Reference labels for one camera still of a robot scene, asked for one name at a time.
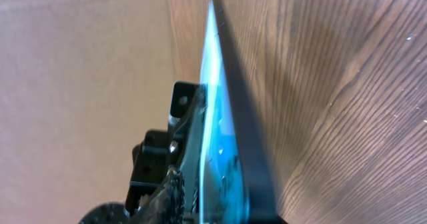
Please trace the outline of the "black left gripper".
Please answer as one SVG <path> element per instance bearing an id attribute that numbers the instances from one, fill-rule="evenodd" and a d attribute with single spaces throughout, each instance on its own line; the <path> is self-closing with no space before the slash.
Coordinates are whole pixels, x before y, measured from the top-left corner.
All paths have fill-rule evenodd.
<path id="1" fill-rule="evenodd" d="M 182 174 L 177 194 L 185 213 L 199 211 L 199 165 L 205 117 L 205 89 L 197 83 L 178 81 L 173 86 L 167 130 L 147 131 L 132 151 L 133 171 L 125 209 L 134 216 L 143 196 L 159 194 L 172 171 Z"/>

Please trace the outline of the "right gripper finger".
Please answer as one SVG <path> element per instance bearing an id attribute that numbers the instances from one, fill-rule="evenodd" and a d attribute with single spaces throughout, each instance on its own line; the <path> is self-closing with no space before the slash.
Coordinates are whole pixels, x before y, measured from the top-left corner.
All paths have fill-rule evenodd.
<path id="1" fill-rule="evenodd" d="M 171 167 L 160 187 L 134 215 L 121 203 L 104 203 L 84 215 L 79 224 L 182 224 L 184 184 L 182 172 Z"/>

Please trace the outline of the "blue Samsung Galaxy smartphone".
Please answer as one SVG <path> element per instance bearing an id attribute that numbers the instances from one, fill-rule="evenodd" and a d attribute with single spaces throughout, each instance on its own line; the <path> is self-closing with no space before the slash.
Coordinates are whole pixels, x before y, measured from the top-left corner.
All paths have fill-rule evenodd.
<path id="1" fill-rule="evenodd" d="M 202 223 L 282 223 L 266 142 L 223 0 L 209 0 L 200 83 L 205 117 L 199 160 Z"/>

